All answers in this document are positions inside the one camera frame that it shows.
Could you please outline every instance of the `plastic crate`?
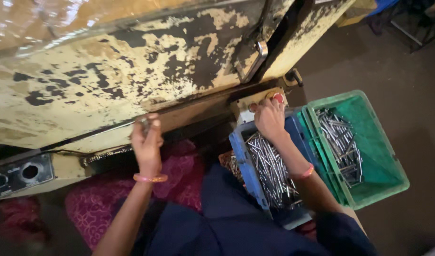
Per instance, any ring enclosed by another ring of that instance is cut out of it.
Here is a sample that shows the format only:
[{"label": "plastic crate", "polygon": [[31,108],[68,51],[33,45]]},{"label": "plastic crate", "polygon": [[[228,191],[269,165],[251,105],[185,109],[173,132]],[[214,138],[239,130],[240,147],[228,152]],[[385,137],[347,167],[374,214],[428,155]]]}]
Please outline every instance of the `plastic crate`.
[{"label": "plastic crate", "polygon": [[[310,161],[313,165],[317,165],[317,159],[311,151],[308,141],[303,133],[303,128],[299,123],[296,114],[299,112],[291,111],[286,114],[285,129],[290,134],[290,138],[297,146],[301,154]],[[257,131],[254,122],[239,125],[230,135],[230,143],[237,158],[241,175],[243,176],[246,189],[261,206],[262,210],[272,218],[276,223],[282,225],[286,229],[293,229],[303,223],[311,220],[309,212],[304,207],[296,207],[293,210],[270,210],[267,204],[265,194],[263,193],[262,185],[258,179],[255,170],[254,162],[246,147],[245,138],[248,138]]]},{"label": "plastic crate", "polygon": [[307,114],[306,106],[301,109],[301,112],[297,113],[297,117],[299,119],[299,123],[304,130],[304,136],[306,140],[309,142],[309,146],[314,154],[314,157],[317,159],[317,164],[314,164],[314,169],[317,174],[322,178],[323,182],[327,185],[331,194],[333,194],[334,198],[338,203],[344,206],[348,206],[349,202],[347,201],[343,192],[338,189],[338,180],[336,179],[336,175],[331,167],[331,163],[329,162],[327,156],[324,154],[325,150],[323,149],[323,145],[318,139],[318,134],[312,128],[312,123]]},{"label": "plastic crate", "polygon": [[[346,186],[339,172],[315,114],[316,110],[323,108],[334,108],[334,113],[352,123],[352,132],[363,160],[362,172],[365,181],[351,189]],[[404,169],[396,158],[390,141],[364,92],[355,90],[312,101],[303,107],[300,115],[312,134],[311,141],[316,145],[320,162],[323,166],[327,166],[327,178],[331,185],[328,187],[337,193],[337,199],[345,196],[345,205],[354,210],[361,209],[404,191],[410,186]]]}]

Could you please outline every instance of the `hand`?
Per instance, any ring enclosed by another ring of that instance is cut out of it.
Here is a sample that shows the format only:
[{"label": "hand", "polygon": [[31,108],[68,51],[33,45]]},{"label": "hand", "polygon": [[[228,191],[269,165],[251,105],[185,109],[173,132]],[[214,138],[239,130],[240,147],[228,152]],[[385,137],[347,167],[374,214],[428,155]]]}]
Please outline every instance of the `hand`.
[{"label": "hand", "polygon": [[[145,126],[140,121],[143,118],[147,118],[150,124],[146,138],[143,134]],[[158,176],[162,168],[159,148],[164,140],[161,137],[161,120],[158,118],[159,115],[156,113],[138,117],[134,123],[134,130],[130,135],[140,174],[149,178]]]},{"label": "hand", "polygon": [[287,133],[284,129],[285,105],[277,99],[260,101],[254,120],[258,131],[271,143],[282,140]]}]

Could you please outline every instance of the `bracelet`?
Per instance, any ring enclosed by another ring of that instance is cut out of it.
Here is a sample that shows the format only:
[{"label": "bracelet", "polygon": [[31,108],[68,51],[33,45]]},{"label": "bracelet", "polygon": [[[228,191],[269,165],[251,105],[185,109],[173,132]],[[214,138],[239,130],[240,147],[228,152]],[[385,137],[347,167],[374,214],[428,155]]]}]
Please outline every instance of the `bracelet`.
[{"label": "bracelet", "polygon": [[134,180],[135,181],[145,181],[145,182],[164,182],[167,181],[168,176],[166,174],[159,174],[157,177],[153,177],[153,178],[148,178],[148,177],[143,177],[140,174],[134,174]]},{"label": "bracelet", "polygon": [[295,179],[298,180],[298,179],[307,178],[311,176],[313,171],[314,171],[314,166],[311,163],[309,163],[309,169],[305,171],[302,175],[295,176]]}]

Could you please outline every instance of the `blue plastic crate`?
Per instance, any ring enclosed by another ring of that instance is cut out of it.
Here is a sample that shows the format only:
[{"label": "blue plastic crate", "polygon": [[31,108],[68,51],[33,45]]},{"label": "blue plastic crate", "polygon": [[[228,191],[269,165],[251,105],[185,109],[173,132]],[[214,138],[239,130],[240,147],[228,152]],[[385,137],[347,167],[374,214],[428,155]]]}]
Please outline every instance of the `blue plastic crate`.
[{"label": "blue plastic crate", "polygon": [[[298,150],[303,154],[306,160],[314,166],[317,165],[315,158],[308,141],[305,138],[303,128],[300,125],[297,113],[300,110],[293,110],[286,113],[285,130],[290,134],[290,138],[297,146]],[[245,139],[257,131],[254,122],[239,125],[230,135],[230,143],[238,161],[241,174],[246,184],[246,189],[262,207],[263,211],[272,218],[275,222],[287,229],[293,229],[303,223],[311,220],[309,212],[304,207],[296,207],[293,210],[270,210],[267,204],[265,194],[262,190],[262,185],[257,176],[255,166],[248,149],[246,148]]]}]

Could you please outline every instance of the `pile of metal pins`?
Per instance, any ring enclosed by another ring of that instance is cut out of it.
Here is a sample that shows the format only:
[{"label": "pile of metal pins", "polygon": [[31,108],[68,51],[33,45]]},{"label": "pile of metal pins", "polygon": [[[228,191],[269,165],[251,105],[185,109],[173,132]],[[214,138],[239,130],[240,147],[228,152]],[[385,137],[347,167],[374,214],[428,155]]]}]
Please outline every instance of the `pile of metal pins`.
[{"label": "pile of metal pins", "polygon": [[285,164],[268,140],[254,133],[246,140],[246,146],[254,160],[258,178],[268,206],[275,209],[293,209],[301,203],[294,182],[289,178]]},{"label": "pile of metal pins", "polygon": [[351,131],[351,123],[328,108],[317,110],[316,115],[347,187],[364,182],[363,160]]},{"label": "pile of metal pins", "polygon": [[238,167],[237,157],[233,152],[223,160],[223,164],[227,170],[232,172],[233,176],[235,176],[239,182],[243,182],[243,177],[240,168]]}]

